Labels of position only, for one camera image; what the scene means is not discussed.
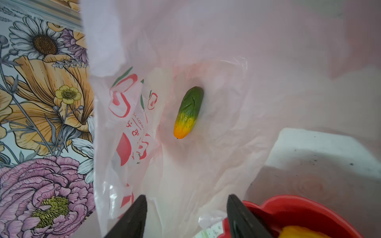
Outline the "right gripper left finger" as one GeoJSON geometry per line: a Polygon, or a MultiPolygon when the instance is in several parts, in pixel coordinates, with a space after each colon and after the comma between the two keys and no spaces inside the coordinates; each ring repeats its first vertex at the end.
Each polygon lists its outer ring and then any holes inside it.
{"type": "Polygon", "coordinates": [[[105,238],[143,238],[146,218],[146,196],[140,195],[105,238]]]}

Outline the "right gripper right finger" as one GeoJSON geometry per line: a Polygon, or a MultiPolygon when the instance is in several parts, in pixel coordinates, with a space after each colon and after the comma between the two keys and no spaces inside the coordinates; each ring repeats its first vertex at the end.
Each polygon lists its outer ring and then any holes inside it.
{"type": "Polygon", "coordinates": [[[228,196],[227,219],[232,238],[272,238],[262,222],[235,194],[228,196]]]}

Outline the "red flower-shaped plate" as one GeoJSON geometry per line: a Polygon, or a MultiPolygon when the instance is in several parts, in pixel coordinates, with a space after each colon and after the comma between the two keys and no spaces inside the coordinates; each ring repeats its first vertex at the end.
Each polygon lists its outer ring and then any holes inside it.
{"type": "MultiPolygon", "coordinates": [[[[287,226],[300,226],[323,233],[330,238],[360,238],[362,235],[330,209],[306,198],[278,195],[262,205],[242,201],[272,234],[278,238],[287,226]]],[[[222,238],[231,238],[228,219],[222,222],[222,238]]]]}

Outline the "pink plastic bag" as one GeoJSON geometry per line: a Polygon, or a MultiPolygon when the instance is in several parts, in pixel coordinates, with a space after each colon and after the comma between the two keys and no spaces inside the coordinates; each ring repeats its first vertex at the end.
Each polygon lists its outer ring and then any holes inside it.
{"type": "Polygon", "coordinates": [[[380,1],[82,1],[104,237],[144,194],[146,238],[191,238],[230,194],[320,203],[381,235],[380,1]],[[174,125],[204,90],[192,131],[174,125]]]}

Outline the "green yellow mango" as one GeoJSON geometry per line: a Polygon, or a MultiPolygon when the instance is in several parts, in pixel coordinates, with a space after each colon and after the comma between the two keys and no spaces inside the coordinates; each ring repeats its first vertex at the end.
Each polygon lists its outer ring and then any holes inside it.
{"type": "Polygon", "coordinates": [[[173,134],[177,139],[185,138],[193,129],[203,101],[204,90],[195,86],[182,99],[174,125],[173,134]]]}

